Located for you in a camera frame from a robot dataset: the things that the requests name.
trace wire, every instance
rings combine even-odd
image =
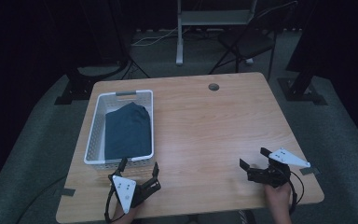
[[[168,36],[177,36],[177,35],[171,35],[171,33],[174,32],[175,30],[177,30],[177,27],[174,28],[173,30],[171,30],[167,35],[156,36],[156,37],[145,37],[145,38],[142,38],[142,39],[136,41],[135,43],[133,43],[133,44],[131,44],[131,45],[132,45],[132,46],[135,46],[135,47],[145,47],[145,46],[154,45],[154,44],[156,44],[157,42],[159,42],[161,39],[166,38],[166,37],[168,37]],[[153,41],[152,43],[149,43],[149,44],[138,45],[139,42],[142,42],[142,41],[148,40],[148,39],[156,39],[156,40]]]
[[[292,192],[292,206],[289,209],[289,215],[292,215],[296,210],[297,193],[296,193],[296,190],[295,190],[295,186],[293,186],[293,183],[292,183],[292,181],[290,181],[290,179],[289,179],[289,184],[290,184],[290,187],[292,188],[292,191],[293,191]]]
[[[36,199],[38,199],[40,197],[40,195],[42,195],[44,192],[46,192],[49,188],[53,187],[55,184],[57,184],[58,182],[60,182],[61,180],[65,179],[67,175],[64,175],[62,177],[60,177],[59,179],[55,180],[53,183],[51,183],[50,185],[48,185],[47,187],[45,187],[42,191],[40,191],[29,203],[28,205],[25,207],[25,209],[21,212],[20,217],[17,219],[16,224],[20,223],[22,217],[25,215],[25,213],[28,211],[28,209],[31,207],[31,205],[34,203],[34,201],[36,201]]]
[[[290,173],[292,173],[293,175],[295,175],[295,176],[297,177],[297,179],[300,181],[301,187],[302,187],[302,189],[303,189],[303,190],[302,190],[302,193],[301,193],[301,196],[300,196],[300,198],[299,198],[298,201],[297,201],[297,203],[299,203],[299,202],[301,201],[302,197],[304,196],[304,191],[305,191],[304,183],[302,182],[301,178],[300,178],[298,175],[296,175],[296,174],[293,173],[292,171],[291,171]]]
[[[112,222],[116,222],[117,220],[121,219],[122,217],[124,217],[124,215],[126,215],[126,214],[123,213],[123,215],[121,215],[121,217],[116,218],[115,220],[111,221],[111,223],[112,223]]]

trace basket handle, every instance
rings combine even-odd
[[[134,100],[136,99],[136,91],[118,91],[116,92],[116,97],[118,100]]]

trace gray carpet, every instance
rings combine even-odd
[[[135,39],[165,34],[167,32],[163,31],[138,33]],[[210,32],[207,39],[202,39],[201,35],[187,33],[182,66],[175,64],[175,38],[160,40],[149,47],[132,47],[131,56],[151,77],[204,75],[224,51],[213,38],[215,35]],[[294,223],[305,224],[358,223],[358,130],[332,84],[319,77],[312,80],[315,89],[328,103],[314,105],[311,102],[286,101],[276,80],[278,77],[297,76],[297,73],[284,68],[300,35],[284,32],[279,37],[269,85],[308,161],[321,171],[317,179],[325,198],[321,203],[300,205],[292,219]],[[255,64],[243,64],[241,71],[266,74],[268,59],[268,53],[258,56],[254,58]],[[92,76],[114,69],[101,66],[80,70]],[[234,66],[228,66],[218,69],[216,74],[233,72]],[[120,79],[123,74],[124,71],[107,80]],[[138,70],[133,71],[132,78],[145,76]],[[62,178],[69,170],[88,103],[73,101],[71,105],[54,105],[67,81],[62,77],[40,99],[7,159],[0,174],[0,223],[16,223],[21,214],[24,216],[20,223],[57,223],[55,214],[64,185]],[[254,213],[257,223],[272,223],[267,209],[256,209]],[[164,224],[186,222],[186,216],[144,220],[144,223]],[[199,223],[241,223],[241,219],[238,211],[232,211],[199,215]]]

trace black curtain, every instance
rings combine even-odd
[[[287,69],[301,76],[315,60],[358,128],[358,0],[317,2]]]
[[[0,171],[34,105],[62,75],[23,2],[1,0]]]

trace black tape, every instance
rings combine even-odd
[[[307,167],[307,168],[302,168],[300,169],[300,172],[302,175],[309,175],[309,174],[315,174],[318,175],[321,172],[318,170],[318,168],[315,167]]]
[[[63,189],[61,195],[73,197],[75,195],[75,189]]]

